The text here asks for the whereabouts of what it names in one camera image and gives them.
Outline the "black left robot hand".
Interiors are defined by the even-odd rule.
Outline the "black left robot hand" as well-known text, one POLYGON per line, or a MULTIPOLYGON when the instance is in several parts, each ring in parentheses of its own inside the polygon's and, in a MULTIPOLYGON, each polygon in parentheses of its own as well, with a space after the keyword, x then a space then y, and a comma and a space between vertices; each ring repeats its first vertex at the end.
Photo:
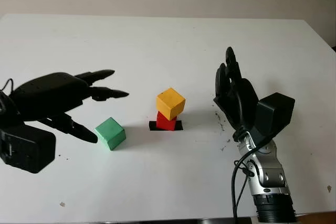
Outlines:
POLYGON ((71 75, 51 73, 30 80, 9 95, 1 93, 1 128, 21 126, 27 121, 38 121, 46 126, 70 134, 80 140, 96 143, 98 138, 81 124, 73 121, 67 112, 81 106, 87 98, 105 101, 124 98, 128 93, 93 83, 114 74, 114 70, 99 70, 71 75))

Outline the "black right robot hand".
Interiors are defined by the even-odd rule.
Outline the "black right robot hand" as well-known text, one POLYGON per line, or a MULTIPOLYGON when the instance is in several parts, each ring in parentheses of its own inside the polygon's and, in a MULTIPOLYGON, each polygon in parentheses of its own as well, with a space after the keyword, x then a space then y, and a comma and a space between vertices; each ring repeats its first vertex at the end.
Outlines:
POLYGON ((225 113, 235 130, 233 139, 249 131, 254 124, 257 94, 249 80, 243 78, 232 47, 226 49, 226 62, 216 72, 214 102, 225 113))

